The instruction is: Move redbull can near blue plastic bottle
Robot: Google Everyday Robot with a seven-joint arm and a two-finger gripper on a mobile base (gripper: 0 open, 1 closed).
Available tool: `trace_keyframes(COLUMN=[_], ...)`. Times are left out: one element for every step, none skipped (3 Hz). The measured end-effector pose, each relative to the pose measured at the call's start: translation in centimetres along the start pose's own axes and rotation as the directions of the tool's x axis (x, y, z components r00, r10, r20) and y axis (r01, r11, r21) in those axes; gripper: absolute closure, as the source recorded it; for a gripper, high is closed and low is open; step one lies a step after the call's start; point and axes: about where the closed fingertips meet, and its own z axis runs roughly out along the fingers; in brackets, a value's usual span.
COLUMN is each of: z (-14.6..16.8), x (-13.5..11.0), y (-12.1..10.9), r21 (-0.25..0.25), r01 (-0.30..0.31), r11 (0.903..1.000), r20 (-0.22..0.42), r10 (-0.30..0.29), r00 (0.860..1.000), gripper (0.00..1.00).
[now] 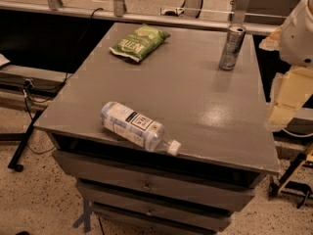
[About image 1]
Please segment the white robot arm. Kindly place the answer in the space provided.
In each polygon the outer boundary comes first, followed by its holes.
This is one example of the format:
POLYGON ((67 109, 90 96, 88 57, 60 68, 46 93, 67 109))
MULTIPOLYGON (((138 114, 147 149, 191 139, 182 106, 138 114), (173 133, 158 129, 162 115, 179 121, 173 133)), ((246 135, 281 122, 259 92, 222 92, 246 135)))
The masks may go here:
POLYGON ((300 0, 259 48, 278 51, 291 65, 285 74, 277 73, 271 85, 265 125, 276 132, 286 128, 313 95, 313 0, 300 0))

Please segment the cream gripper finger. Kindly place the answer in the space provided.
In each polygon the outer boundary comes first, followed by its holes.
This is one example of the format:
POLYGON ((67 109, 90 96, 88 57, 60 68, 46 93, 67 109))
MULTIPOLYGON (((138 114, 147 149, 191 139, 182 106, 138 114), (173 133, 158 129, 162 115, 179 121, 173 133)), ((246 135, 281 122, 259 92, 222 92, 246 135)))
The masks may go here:
POLYGON ((281 30, 280 27, 277 27, 270 35, 260 42, 259 48, 265 51, 279 51, 281 30))
POLYGON ((266 129, 277 132, 287 127, 312 95, 312 68, 292 66, 285 74, 277 72, 270 90, 266 129))

